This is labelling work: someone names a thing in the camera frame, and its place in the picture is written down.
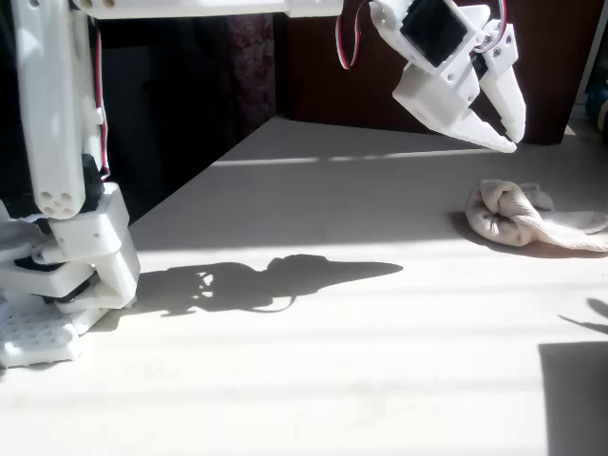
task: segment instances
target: beige towel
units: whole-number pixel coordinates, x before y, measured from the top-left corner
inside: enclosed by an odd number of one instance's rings
[[[522,247],[535,240],[573,250],[608,252],[608,241],[592,237],[608,226],[598,212],[555,212],[551,197],[536,183],[482,180],[466,202],[466,219],[480,236]]]

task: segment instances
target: crumpled cloth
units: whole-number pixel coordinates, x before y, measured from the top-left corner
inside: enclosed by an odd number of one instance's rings
[[[522,247],[536,240],[566,249],[608,252],[608,240],[593,237],[608,226],[599,212],[556,212],[537,183],[481,180],[466,201],[466,219],[478,235]]]

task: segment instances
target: robotic arm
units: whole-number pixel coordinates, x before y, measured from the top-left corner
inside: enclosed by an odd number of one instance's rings
[[[88,17],[280,11],[301,17],[342,10],[342,0],[74,0],[77,9],[67,0],[11,1],[32,187],[50,233],[9,219],[0,201],[0,311],[2,297],[12,301],[15,293],[44,296],[54,307],[0,320],[0,367],[75,359],[79,335],[109,309],[136,300],[140,263],[123,196],[99,175],[103,113],[93,95]],[[525,104],[512,68],[513,26],[488,22],[487,6],[459,8],[452,0],[376,0],[370,13],[380,36],[409,61],[393,92],[397,102],[432,130],[503,152],[516,149]],[[480,88],[510,140],[469,108]]]

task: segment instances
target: dark wall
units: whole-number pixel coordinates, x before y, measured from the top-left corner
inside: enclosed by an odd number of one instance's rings
[[[103,21],[104,99],[118,182],[168,194],[236,142],[218,18]]]
[[[352,23],[359,3],[345,0],[346,49],[352,49]],[[488,5],[497,16],[495,3]],[[602,4],[601,0],[508,0],[508,22],[515,26],[520,53],[515,72],[527,104],[527,141],[561,141]],[[353,71],[343,70],[338,63],[335,19],[291,19],[282,24],[279,38],[286,41],[277,55],[284,78],[280,106],[294,120],[427,131],[392,99],[406,61],[379,37],[368,9],[363,11],[361,55]],[[485,96],[472,107],[500,128]]]
[[[0,198],[31,191],[19,115],[10,2],[0,2]]]

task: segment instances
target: red wire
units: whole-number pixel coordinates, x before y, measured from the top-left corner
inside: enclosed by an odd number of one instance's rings
[[[506,0],[501,0],[501,3],[503,4],[503,10],[504,10],[504,19],[503,19],[503,23],[501,24],[501,37],[497,40],[497,45],[498,42],[501,41],[504,37],[504,33],[506,32]],[[488,49],[486,49],[483,54],[485,54],[486,52],[488,52],[489,50],[493,49],[496,45],[494,45],[493,47],[490,47]]]
[[[346,54],[342,45],[342,14],[340,14],[336,20],[338,58],[340,59],[342,67],[344,67],[345,69],[352,69],[356,65],[357,60],[359,59],[359,50],[361,48],[361,28],[359,27],[359,12],[363,5],[365,5],[367,2],[368,0],[363,0],[361,2],[359,7],[357,8],[357,13],[354,18],[354,32],[356,34],[356,44],[350,63],[346,59]]]

